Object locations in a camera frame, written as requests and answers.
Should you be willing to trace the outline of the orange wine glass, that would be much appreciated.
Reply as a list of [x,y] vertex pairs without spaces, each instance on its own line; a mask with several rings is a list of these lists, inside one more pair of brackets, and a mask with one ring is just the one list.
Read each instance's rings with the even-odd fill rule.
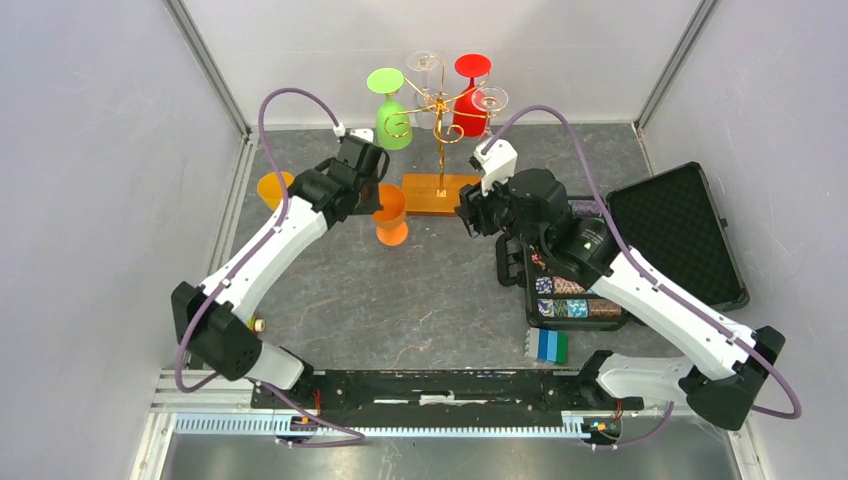
[[384,245],[401,245],[408,237],[407,199],[402,189],[393,184],[379,186],[381,209],[372,214],[377,239]]

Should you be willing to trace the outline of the yellow wine glass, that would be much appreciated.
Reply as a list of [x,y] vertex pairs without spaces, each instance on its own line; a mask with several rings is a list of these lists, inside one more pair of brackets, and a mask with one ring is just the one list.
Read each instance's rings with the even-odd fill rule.
[[294,176],[289,172],[281,171],[280,175],[270,172],[258,181],[256,191],[268,209],[275,211],[289,196],[293,181]]

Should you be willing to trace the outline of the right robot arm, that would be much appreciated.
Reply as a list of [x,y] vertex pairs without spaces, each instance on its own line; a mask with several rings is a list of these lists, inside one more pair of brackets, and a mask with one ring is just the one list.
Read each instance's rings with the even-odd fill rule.
[[800,417],[797,393],[774,366],[785,344],[779,331],[753,330],[698,300],[624,243],[612,219],[574,215],[549,170],[466,185],[456,213],[470,235],[510,235],[552,274],[618,304],[680,351],[677,358],[596,354],[597,370],[577,382],[585,405],[602,408],[627,397],[685,403],[732,431],[750,412]]

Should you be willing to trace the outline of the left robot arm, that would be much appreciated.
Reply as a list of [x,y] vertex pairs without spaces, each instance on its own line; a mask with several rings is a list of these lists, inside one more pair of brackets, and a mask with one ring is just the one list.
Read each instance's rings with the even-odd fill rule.
[[370,129],[353,129],[336,156],[297,175],[287,202],[223,267],[199,285],[180,283],[171,295],[178,343],[217,374],[270,383],[290,407],[314,394],[308,365],[288,350],[259,339],[249,322],[270,287],[304,250],[330,228],[380,207],[378,185],[388,152]]

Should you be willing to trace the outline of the green wine glass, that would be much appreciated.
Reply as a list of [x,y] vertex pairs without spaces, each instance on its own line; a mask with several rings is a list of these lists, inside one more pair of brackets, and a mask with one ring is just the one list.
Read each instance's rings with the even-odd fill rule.
[[405,149],[411,143],[413,134],[408,109],[396,98],[405,84],[403,73],[396,68],[378,68],[369,74],[366,83],[373,93],[383,96],[383,102],[376,112],[377,143],[390,151]]

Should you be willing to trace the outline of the red wine glass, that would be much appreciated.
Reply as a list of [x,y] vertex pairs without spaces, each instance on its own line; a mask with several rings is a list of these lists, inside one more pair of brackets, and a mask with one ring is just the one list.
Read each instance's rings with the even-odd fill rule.
[[467,53],[455,61],[454,69],[468,80],[468,85],[453,104],[452,127],[459,129],[464,138],[479,137],[483,134],[486,119],[484,111],[474,105],[473,99],[478,89],[476,81],[490,73],[491,61],[483,54]]

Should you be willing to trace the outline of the clear glass back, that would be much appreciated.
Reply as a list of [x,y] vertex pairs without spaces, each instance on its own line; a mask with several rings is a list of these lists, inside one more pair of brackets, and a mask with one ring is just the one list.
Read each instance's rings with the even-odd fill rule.
[[438,56],[428,50],[419,50],[411,54],[407,59],[407,67],[414,73],[416,90],[414,92],[414,113],[417,126],[432,131],[436,126],[437,110],[430,109],[435,106],[441,91],[434,83],[436,73],[441,72],[441,61]]

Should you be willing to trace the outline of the clear flute glass right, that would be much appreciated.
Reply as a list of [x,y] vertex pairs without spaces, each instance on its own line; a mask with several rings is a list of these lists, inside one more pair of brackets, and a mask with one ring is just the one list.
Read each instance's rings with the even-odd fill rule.
[[483,112],[484,123],[480,139],[487,139],[492,135],[491,121],[498,116],[509,102],[508,93],[496,86],[478,87],[472,95],[472,104]]

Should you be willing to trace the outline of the blue green brick stack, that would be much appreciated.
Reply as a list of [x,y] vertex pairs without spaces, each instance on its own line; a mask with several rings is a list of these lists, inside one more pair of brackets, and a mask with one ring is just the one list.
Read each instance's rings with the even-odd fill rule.
[[536,362],[566,365],[568,343],[565,332],[529,328],[526,334],[525,356]]

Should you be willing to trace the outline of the black poker chip case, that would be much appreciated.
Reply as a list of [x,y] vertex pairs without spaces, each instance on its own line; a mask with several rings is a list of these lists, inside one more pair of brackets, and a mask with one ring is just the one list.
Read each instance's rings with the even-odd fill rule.
[[[606,205],[624,240],[664,275],[719,312],[750,296],[725,232],[707,175],[689,162],[610,192]],[[524,291],[527,323],[566,331],[615,331],[633,315],[532,260],[506,234],[495,244],[498,282]]]

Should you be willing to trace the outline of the toy brick car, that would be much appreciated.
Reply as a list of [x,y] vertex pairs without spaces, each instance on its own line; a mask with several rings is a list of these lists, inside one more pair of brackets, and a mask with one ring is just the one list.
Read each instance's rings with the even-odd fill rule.
[[264,319],[261,319],[261,318],[252,317],[248,321],[248,327],[255,334],[262,333],[266,329],[266,321]]

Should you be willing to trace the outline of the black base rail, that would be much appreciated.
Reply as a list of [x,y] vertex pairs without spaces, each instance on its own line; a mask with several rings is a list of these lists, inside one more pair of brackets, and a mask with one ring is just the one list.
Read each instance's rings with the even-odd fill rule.
[[514,370],[325,370],[288,396],[349,427],[554,427],[564,411],[640,410],[585,373]]

